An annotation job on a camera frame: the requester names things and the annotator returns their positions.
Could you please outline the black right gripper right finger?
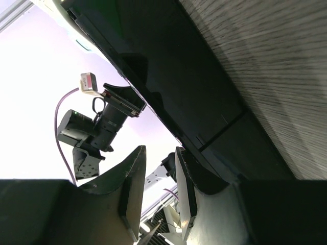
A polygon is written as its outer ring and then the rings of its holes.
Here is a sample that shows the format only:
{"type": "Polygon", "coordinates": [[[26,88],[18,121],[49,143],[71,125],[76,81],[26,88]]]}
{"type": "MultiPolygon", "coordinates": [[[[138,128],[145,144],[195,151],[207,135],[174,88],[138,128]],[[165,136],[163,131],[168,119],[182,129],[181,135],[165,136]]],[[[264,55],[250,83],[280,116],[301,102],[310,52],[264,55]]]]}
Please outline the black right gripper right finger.
{"type": "Polygon", "coordinates": [[[181,147],[175,167],[187,244],[326,244],[326,181],[229,184],[181,147]]]}

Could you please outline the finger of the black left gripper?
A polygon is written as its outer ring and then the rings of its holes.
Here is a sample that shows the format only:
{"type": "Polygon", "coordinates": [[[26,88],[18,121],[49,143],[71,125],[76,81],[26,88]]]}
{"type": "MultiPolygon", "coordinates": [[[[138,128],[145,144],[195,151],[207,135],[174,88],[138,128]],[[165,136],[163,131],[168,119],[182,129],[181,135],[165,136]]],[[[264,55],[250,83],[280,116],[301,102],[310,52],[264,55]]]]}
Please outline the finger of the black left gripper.
{"type": "Polygon", "coordinates": [[[139,117],[146,107],[146,103],[130,86],[120,87],[104,83],[103,87],[103,99],[127,116],[139,117]]]}

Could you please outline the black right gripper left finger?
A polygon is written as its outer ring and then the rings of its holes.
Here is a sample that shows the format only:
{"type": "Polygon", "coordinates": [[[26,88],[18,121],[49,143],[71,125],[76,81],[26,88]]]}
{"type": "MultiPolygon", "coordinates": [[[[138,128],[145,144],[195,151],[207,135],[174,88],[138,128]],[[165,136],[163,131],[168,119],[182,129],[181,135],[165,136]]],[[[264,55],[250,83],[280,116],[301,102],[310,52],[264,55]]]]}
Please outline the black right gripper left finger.
{"type": "Polygon", "coordinates": [[[75,186],[1,180],[1,244],[133,244],[138,240],[146,147],[75,186]]]}

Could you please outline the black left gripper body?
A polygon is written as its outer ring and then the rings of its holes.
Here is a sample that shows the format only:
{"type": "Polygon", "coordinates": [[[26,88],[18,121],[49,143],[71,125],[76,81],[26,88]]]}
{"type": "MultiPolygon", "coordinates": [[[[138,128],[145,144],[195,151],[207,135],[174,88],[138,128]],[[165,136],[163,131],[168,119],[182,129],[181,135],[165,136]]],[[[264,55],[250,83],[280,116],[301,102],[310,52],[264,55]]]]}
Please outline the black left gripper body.
{"type": "Polygon", "coordinates": [[[91,146],[103,152],[113,152],[111,144],[126,119],[126,114],[107,104],[95,123],[96,135],[89,141],[91,146]]]}

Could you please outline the black cutlery tray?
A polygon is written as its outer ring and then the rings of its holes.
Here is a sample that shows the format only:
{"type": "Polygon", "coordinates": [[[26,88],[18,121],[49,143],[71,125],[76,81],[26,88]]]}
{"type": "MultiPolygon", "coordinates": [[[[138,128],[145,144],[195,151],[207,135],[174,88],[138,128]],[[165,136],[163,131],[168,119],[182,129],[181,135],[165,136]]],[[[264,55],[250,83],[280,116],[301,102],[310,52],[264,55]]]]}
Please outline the black cutlery tray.
{"type": "Polygon", "coordinates": [[[184,149],[226,182],[294,174],[178,1],[63,1],[184,149]]]}

